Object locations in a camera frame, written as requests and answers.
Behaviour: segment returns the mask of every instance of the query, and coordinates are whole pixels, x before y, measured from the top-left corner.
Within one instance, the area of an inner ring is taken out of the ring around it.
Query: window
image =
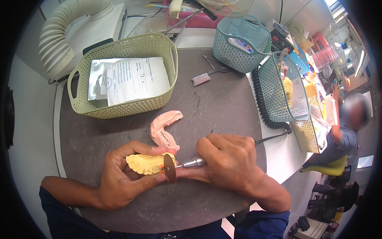
[[[358,158],[357,169],[370,167],[373,164],[374,155]]]

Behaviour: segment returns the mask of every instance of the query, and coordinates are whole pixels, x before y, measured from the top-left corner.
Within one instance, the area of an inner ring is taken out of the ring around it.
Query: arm
[[[102,208],[97,188],[56,176],[47,176],[41,182],[54,198],[65,206]]]
[[[290,209],[288,191],[256,165],[253,138],[212,133],[197,142],[196,151],[205,158],[208,166],[177,169],[178,177],[234,190],[255,199],[267,212],[279,213]]]
[[[335,99],[335,107],[337,111],[337,122],[338,125],[333,125],[332,129],[330,130],[330,136],[332,137],[333,141],[339,145],[341,142],[341,131],[340,131],[340,112],[339,112],[339,107],[340,104],[339,99],[340,99],[340,89],[338,88],[337,84],[333,84],[332,86],[332,91],[333,91],[333,98]]]
[[[41,187],[65,206],[119,209],[139,194],[166,180],[163,173],[139,177],[127,165],[126,156],[135,153],[158,155],[165,152],[176,154],[172,149],[148,146],[132,140],[106,155],[99,188],[54,176],[45,177]]]

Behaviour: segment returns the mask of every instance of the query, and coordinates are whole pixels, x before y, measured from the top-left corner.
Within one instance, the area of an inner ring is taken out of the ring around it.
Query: clear plastic box
[[[147,15],[142,21],[136,25],[136,27],[129,33],[127,37],[142,35],[146,33],[161,33],[163,34],[167,29],[180,22],[182,19],[172,19],[169,16],[159,15]],[[187,21],[182,22],[179,26],[171,29],[166,36],[168,36],[176,47],[179,45],[179,39],[183,34],[183,30],[187,24]]]

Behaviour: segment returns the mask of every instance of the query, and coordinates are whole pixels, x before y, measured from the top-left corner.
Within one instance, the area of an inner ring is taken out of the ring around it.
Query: cutting disc
[[[172,161],[172,158],[170,155],[165,154],[163,164],[165,167],[165,172],[166,172],[166,176],[168,180],[171,183],[174,183],[176,181],[176,171],[175,171],[174,162]]]

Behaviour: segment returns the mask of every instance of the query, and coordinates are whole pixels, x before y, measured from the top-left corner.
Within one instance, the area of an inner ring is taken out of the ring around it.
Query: scratched table surface
[[[155,145],[149,126],[158,115],[180,110],[184,117],[166,127],[180,151],[182,163],[197,156],[195,145],[209,133],[233,133],[261,139],[256,103],[245,74],[215,73],[211,80],[193,87],[191,79],[210,71],[202,55],[211,49],[179,50],[179,74],[169,102],[161,109],[115,119],[76,114],[64,88],[60,112],[62,162],[66,175],[98,187],[106,154],[136,139]],[[211,61],[215,67],[220,64]],[[264,145],[256,147],[256,164],[266,172]],[[117,211],[80,208],[83,217],[101,229],[130,233],[160,233],[201,226],[227,217],[252,204],[252,199],[204,182],[178,179],[150,189]]]

